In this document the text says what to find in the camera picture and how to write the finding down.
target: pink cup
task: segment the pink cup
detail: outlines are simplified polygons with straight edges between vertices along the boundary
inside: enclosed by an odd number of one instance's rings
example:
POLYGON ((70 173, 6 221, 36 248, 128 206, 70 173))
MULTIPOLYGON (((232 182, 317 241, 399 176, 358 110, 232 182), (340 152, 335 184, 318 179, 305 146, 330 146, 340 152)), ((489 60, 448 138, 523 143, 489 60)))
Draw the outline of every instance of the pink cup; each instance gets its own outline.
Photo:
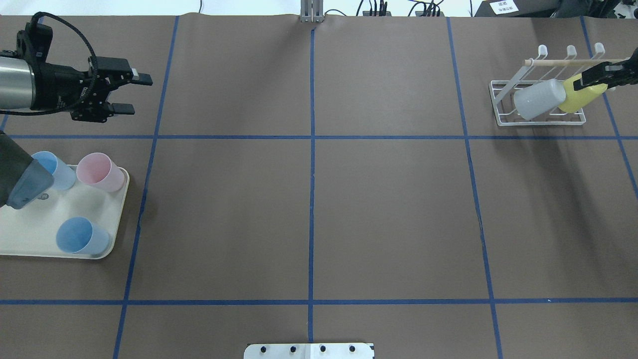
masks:
POLYGON ((80 182, 107 192, 115 192, 124 185, 124 173, 104 153, 86 155, 75 172, 80 182))

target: white tray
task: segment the white tray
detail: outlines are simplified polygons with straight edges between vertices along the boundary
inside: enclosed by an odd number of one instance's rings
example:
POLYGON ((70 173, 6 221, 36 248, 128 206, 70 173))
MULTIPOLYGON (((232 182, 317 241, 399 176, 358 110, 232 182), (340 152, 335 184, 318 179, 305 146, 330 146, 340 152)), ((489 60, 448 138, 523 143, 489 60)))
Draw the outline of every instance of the white tray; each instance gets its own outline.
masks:
POLYGON ((100 259, 106 257, 115 245, 124 200, 131 178, 120 167, 125 184, 117 192, 105 192, 76 181, 66 191, 49 189, 21 210, 9 206, 0 208, 0 255, 100 259), (56 233, 60 225, 71 217, 86 217, 104 228, 110 236, 110 244, 100 254, 71 254, 56 245, 56 233))

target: grid line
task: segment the grid line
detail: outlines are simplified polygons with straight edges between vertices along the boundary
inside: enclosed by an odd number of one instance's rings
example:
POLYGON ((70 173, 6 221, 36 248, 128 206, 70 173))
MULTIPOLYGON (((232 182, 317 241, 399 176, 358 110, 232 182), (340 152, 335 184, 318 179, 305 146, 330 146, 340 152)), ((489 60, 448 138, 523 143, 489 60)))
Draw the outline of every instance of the grid line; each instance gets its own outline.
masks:
POLYGON ((308 342, 314 341, 315 299, 315 29, 310 31, 310 209, 308 233, 308 342))
MULTIPOLYGON (((154 139, 154 135, 9 135, 12 139, 154 139)), ((310 140, 310 135, 158 135, 164 140, 310 140)), ((334 140, 535 140, 636 141, 638 136, 533 136, 533 135, 315 135, 316 141, 334 140)))
MULTIPOLYGON (((581 16, 581 27, 582 34, 585 36, 585 43, 587 44, 587 51, 590 54, 590 57, 593 56, 591 51, 591 41, 589 32, 587 31, 587 24, 585 23, 585 18, 581 16)), ((634 195, 636 199, 638 199, 638 186, 636 185, 636 180, 634 177, 634 172, 632 171, 632 166, 629 164, 629 159, 627 157, 627 152, 625 151, 625 146, 623 145, 623 139, 620 137, 620 131, 618 131, 618 126, 616 125, 616 118, 614 117, 614 113, 611 110, 611 105, 609 105, 609 99, 607 98, 607 94, 603 93, 602 98, 605 102, 605 107, 607 107, 607 113, 609 114, 609 121, 611 121, 611 126, 614 128, 614 133, 616 134, 616 140, 618 141, 618 147, 620 147, 620 152, 623 155, 623 161, 625 163, 625 167, 627 168, 627 174, 629 175, 629 180, 631 181, 632 188, 634 189, 634 195)))
POLYGON ((461 82, 459 80, 459 69, 456 63, 456 53, 454 51, 454 36, 452 35, 452 22, 450 18, 447 21, 447 33, 450 40, 450 53, 452 54, 452 66, 454 67, 454 81, 456 82, 456 95, 459 100, 459 111, 461 113, 461 124, 463 125, 463 135, 465 138, 465 152, 468 157, 468 166, 470 168, 470 182, 472 185, 472 194, 474 197, 474 207, 477 213, 478 230, 483 252, 483 266, 485 268, 485 278, 487 282, 487 293, 489 295, 489 306, 492 312, 492 325, 494 327, 494 340, 496 342, 496 353, 499 359, 503 359, 503 348, 501 346, 501 334, 498 328, 498 316, 496 315, 496 304, 494 302, 494 289, 492 287, 492 275, 489 269, 489 259, 487 257, 487 244, 485 241, 485 231, 483 230, 483 219, 480 212, 479 191, 477 190, 476 177, 474 175, 474 164, 472 162, 472 154, 470 148, 470 138, 468 137, 468 126, 465 120, 465 109, 463 107, 463 95, 461 93, 461 82))
POLYGON ((9 120, 9 115, 5 114, 2 118, 2 124, 0 124, 0 131, 4 131, 4 127, 6 126, 6 122, 9 120))
MULTIPOLYGON (((431 298, 431 299, 275 299, 275 300, 128 300, 127 306, 250 306, 250 305, 471 305, 471 304, 578 304, 578 303, 638 303, 637 297, 591 298, 431 298)), ((123 300, 68 299, 4 299, 0 305, 122 305, 123 300)))
POLYGON ((122 311, 120 313, 120 321, 117 327, 117 336, 115 338, 115 348, 113 349, 113 359, 117 359, 117 357, 119 356, 120 344, 122 342, 122 334, 124 332, 124 321, 126 320, 128 297, 131 292, 131 281, 133 280, 133 270, 135 269, 135 259, 137 257, 137 248, 140 241, 140 234, 142 232, 142 217, 144 216, 146 198, 149 191, 149 180, 151 178, 151 172, 152 172, 153 162, 155 157, 155 149, 157 147, 157 142, 158 142, 158 135, 160 134, 161 115, 164 109, 164 99, 166 98, 166 90, 168 87, 168 77, 170 75, 170 64, 173 59, 173 50, 175 48, 175 37, 177 36, 178 25, 179 25, 179 16, 176 16, 175 24, 173 25, 173 35, 170 41, 170 48, 168 50, 168 59, 166 63, 166 72, 164 74, 164 83, 162 84, 161 96, 159 98, 158 116, 155 122, 155 133, 153 134, 153 144, 151 146, 151 154, 149 155, 149 164, 146 169, 146 178, 144 180, 144 190, 142 191, 142 200, 140 203, 140 214, 137 218, 137 228, 135 229, 135 239, 133 241, 133 250, 131 251, 131 261, 128 266, 126 286, 124 287, 124 300, 122 301, 122 311))

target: label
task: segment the label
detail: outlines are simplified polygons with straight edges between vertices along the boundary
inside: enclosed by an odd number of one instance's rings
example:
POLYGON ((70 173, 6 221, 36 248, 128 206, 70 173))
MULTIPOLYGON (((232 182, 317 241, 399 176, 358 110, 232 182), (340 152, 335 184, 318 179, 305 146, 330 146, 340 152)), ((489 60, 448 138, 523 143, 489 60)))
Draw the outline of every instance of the label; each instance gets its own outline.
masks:
POLYGON ((489 3, 489 5, 492 6, 492 10, 494 10, 494 13, 497 15, 518 11, 514 0, 497 1, 495 3, 489 3))

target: yellow cup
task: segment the yellow cup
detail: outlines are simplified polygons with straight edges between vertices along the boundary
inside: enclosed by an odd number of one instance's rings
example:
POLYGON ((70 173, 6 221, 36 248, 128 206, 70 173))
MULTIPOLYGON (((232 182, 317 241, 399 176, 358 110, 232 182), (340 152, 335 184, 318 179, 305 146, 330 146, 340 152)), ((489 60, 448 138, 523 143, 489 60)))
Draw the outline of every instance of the yellow cup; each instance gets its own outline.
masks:
POLYGON ((590 103, 594 98, 600 96, 603 92, 607 91, 607 84, 598 84, 589 86, 579 91, 574 90, 574 81, 580 80, 582 74, 578 74, 570 77, 563 82, 565 87, 565 94, 567 94, 565 101, 561 103, 558 108, 569 113, 574 113, 580 110, 583 106, 590 103))

